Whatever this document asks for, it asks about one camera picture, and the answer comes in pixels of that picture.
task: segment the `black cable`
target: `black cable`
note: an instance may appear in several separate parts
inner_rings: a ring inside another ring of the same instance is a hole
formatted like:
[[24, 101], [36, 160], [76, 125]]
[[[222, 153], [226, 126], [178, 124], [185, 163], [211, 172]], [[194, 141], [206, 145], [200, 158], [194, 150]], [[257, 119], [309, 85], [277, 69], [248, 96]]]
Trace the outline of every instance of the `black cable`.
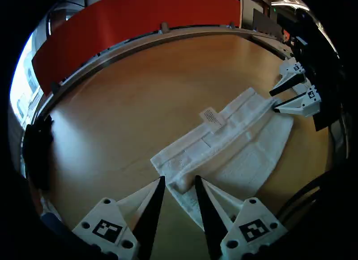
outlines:
[[85, 8], [84, 5], [81, 5], [81, 4], [78, 4], [78, 3], [75, 3], [75, 2], [71, 2], [71, 1], [62, 1], [62, 3], [75, 4], [75, 5], [78, 5], [78, 6], [81, 6], [81, 7]]
[[289, 220], [292, 215], [294, 215], [299, 210], [302, 210], [304, 207], [306, 207], [308, 204], [311, 204], [313, 201], [317, 199], [317, 196], [320, 195], [320, 189], [316, 192], [314, 192], [312, 195], [307, 197], [305, 200], [303, 200], [300, 204], [298, 204], [296, 207], [294, 207], [282, 220], [282, 224], [286, 223], [287, 220]]
[[342, 131], [342, 134], [343, 134], [343, 145], [344, 145], [344, 149], [345, 149], [345, 157], [347, 158], [347, 133], [345, 132], [345, 126], [344, 126], [344, 123], [343, 123], [343, 117], [340, 116], [339, 118], [339, 124], [341, 126], [341, 131]]
[[289, 200], [286, 201], [286, 203], [281, 207], [281, 209], [276, 214], [276, 218], [279, 219], [279, 217], [297, 200], [299, 200], [303, 195], [307, 194], [309, 191], [320, 187], [322, 183], [328, 179], [331, 175], [331, 171], [327, 171], [323, 173], [322, 175], [318, 176], [317, 178], [310, 181], [308, 184], [306, 184], [303, 188], [301, 188], [299, 191], [297, 191]]
[[328, 126], [328, 132], [331, 135], [332, 139], [332, 146], [333, 146], [333, 153], [332, 153], [332, 162], [335, 163], [335, 157], [336, 157], [336, 139], [334, 138], [334, 135], [332, 133], [332, 125]]

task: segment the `towel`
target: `towel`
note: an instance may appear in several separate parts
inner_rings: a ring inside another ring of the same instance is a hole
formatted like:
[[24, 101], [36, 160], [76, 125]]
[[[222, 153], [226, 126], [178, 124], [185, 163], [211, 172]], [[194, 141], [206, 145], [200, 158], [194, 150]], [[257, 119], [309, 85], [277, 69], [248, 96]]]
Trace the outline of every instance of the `towel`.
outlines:
[[195, 176], [224, 191], [234, 188], [241, 200], [254, 196], [275, 168], [293, 124], [292, 117], [272, 111], [277, 102], [249, 88], [219, 112], [225, 121], [220, 129], [213, 132], [203, 123], [151, 158], [173, 197], [203, 230]]

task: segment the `white towel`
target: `white towel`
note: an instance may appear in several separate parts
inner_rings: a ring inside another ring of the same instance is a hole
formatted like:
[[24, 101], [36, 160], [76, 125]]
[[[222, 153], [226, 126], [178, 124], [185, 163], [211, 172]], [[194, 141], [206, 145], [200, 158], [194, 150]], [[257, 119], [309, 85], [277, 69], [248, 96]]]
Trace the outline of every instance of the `white towel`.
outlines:
[[280, 158], [293, 118], [271, 110], [278, 100], [249, 88], [219, 114], [226, 124], [215, 133], [203, 123], [155, 155], [151, 162], [188, 215], [203, 228], [193, 186], [195, 175], [235, 196], [252, 197]]

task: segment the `wall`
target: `wall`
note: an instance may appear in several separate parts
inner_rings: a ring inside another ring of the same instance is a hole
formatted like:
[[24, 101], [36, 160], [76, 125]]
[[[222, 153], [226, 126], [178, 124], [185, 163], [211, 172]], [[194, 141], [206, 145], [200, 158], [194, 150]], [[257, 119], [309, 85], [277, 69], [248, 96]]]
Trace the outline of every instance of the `wall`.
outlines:
[[245, 28], [244, 26], [248, 26], [252, 29], [254, 9], [257, 9], [261, 13], [264, 12], [264, 9], [258, 3], [252, 0], [243, 0], [243, 28]]
[[240, 16], [238, 0], [101, 0], [64, 22], [32, 63], [42, 90], [49, 94], [52, 82], [69, 77], [92, 56], [158, 31], [164, 21], [170, 27], [231, 22], [238, 26]]

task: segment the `red wall panel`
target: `red wall panel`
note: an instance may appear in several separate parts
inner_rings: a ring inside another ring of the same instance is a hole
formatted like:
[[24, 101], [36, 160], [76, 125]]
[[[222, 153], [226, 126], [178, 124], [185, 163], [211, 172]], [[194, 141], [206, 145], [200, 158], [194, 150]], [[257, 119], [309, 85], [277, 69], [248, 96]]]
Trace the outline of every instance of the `red wall panel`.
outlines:
[[240, 21], [237, 0], [101, 0], [59, 27], [32, 60], [45, 94], [95, 54], [121, 41], [160, 29], [228, 25]]

